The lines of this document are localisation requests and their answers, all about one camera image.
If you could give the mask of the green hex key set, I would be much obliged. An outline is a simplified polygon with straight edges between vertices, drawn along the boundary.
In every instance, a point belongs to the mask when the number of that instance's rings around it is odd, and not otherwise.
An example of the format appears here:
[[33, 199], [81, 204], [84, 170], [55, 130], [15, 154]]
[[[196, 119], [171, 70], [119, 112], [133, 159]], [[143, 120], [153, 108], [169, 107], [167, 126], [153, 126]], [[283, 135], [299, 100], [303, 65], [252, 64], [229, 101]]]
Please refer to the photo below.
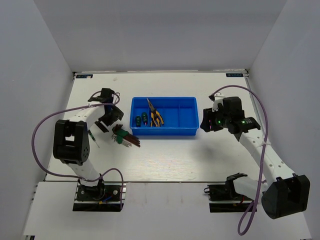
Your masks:
[[112, 132], [113, 132], [112, 139], [117, 144], [123, 145], [127, 148], [132, 147], [132, 146], [136, 146], [138, 148], [141, 147], [141, 142], [140, 142], [139, 138], [130, 134], [125, 129], [123, 129], [122, 124], [116, 124], [112, 128]]

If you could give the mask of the yellow black short pliers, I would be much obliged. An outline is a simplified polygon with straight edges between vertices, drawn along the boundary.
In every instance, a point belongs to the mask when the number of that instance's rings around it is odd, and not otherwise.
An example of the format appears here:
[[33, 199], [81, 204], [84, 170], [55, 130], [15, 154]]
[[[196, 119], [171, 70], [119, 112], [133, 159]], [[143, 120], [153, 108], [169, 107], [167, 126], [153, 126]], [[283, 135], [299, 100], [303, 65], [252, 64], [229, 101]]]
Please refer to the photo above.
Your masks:
[[150, 122], [150, 127], [160, 127], [161, 126], [161, 122], [157, 119], [157, 120], [151, 120]]

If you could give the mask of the yellow black long-nose pliers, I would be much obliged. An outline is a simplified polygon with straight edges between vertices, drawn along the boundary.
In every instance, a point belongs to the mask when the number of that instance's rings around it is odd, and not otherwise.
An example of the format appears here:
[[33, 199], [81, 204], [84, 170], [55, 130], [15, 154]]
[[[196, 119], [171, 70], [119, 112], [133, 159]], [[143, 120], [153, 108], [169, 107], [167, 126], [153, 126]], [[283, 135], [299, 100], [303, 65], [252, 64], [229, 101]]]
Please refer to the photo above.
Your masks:
[[164, 125], [164, 119], [161, 116], [161, 114], [158, 112], [158, 110], [153, 106], [153, 104], [151, 103], [151, 101], [147, 98], [147, 102], [148, 102], [148, 106], [150, 109], [150, 116], [151, 116], [151, 120], [159, 120], [161, 123], [161, 126]]

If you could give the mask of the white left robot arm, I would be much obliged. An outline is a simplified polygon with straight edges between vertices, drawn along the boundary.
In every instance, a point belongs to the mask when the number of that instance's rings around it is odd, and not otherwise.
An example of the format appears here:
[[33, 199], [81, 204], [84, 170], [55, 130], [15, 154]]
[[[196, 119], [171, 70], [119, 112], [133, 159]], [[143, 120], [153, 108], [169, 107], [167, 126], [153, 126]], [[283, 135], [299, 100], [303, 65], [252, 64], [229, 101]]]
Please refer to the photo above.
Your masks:
[[107, 127], [123, 118], [124, 113], [114, 103], [118, 96], [114, 90], [102, 88], [100, 95], [90, 97], [86, 106], [77, 107], [74, 116], [55, 123], [54, 158], [71, 168], [79, 183], [89, 187], [88, 193], [96, 200], [105, 196], [106, 187], [89, 159], [89, 130], [95, 125], [107, 133]]

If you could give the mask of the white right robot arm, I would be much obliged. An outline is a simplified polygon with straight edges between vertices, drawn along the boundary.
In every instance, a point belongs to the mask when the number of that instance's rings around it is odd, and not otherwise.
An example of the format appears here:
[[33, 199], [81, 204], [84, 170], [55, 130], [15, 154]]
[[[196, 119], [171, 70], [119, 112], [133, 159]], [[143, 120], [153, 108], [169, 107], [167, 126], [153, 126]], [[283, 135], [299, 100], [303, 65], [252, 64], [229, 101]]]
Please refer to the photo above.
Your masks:
[[262, 167], [265, 183], [257, 190], [258, 181], [246, 173], [236, 173], [226, 178], [224, 185], [210, 185], [207, 192], [212, 201], [254, 200], [271, 219], [303, 212], [307, 209], [310, 181], [305, 175], [297, 175], [264, 141], [261, 126], [253, 117], [246, 117], [239, 97], [211, 96], [211, 108], [203, 110], [200, 125], [206, 133], [227, 129], [245, 147], [258, 166]]

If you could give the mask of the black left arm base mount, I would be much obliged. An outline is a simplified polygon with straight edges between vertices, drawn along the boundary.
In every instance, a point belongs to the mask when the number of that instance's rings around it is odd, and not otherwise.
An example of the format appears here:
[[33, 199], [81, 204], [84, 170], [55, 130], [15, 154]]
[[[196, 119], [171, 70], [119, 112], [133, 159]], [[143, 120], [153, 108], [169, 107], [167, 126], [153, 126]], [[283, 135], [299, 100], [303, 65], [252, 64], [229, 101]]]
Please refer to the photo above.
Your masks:
[[93, 192], [78, 184], [73, 202], [73, 212], [120, 212], [125, 204], [125, 186], [105, 184], [102, 192]]

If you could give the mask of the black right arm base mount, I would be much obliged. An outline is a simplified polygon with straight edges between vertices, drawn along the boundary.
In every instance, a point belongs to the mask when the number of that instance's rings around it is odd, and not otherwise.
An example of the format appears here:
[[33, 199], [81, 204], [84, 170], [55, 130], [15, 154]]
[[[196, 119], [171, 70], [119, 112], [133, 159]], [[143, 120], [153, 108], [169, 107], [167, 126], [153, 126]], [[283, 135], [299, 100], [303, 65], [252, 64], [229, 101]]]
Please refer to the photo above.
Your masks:
[[244, 195], [232, 198], [224, 184], [209, 184], [203, 192], [208, 195], [210, 213], [244, 213], [253, 201]]

